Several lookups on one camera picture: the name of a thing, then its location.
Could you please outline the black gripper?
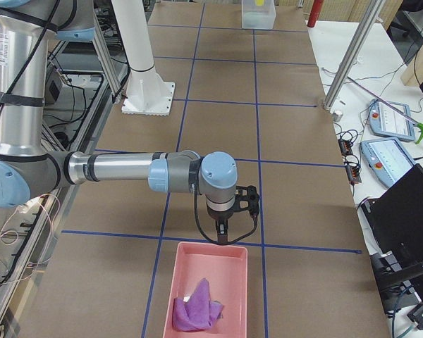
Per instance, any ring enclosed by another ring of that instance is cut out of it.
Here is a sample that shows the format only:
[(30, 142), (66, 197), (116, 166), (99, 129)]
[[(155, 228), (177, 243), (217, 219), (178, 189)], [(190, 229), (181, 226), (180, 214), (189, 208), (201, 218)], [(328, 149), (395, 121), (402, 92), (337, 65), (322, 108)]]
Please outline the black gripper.
[(216, 211), (212, 208), (207, 208), (207, 212), (215, 220), (218, 244), (228, 244), (228, 220), (232, 217), (233, 211), (231, 209)]

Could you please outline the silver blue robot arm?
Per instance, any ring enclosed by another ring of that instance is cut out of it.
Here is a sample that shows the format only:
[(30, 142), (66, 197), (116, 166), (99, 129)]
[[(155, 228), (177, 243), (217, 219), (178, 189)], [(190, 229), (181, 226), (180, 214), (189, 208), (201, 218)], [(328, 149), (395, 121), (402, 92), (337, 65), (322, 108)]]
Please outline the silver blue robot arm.
[(106, 81), (120, 92), (91, 1), (0, 1), (0, 208), (84, 182), (144, 180), (156, 192), (204, 195), (215, 244), (227, 245), (228, 219), (243, 197), (227, 153), (95, 153), (93, 141), (75, 151), (42, 146), (51, 39), (92, 42)]

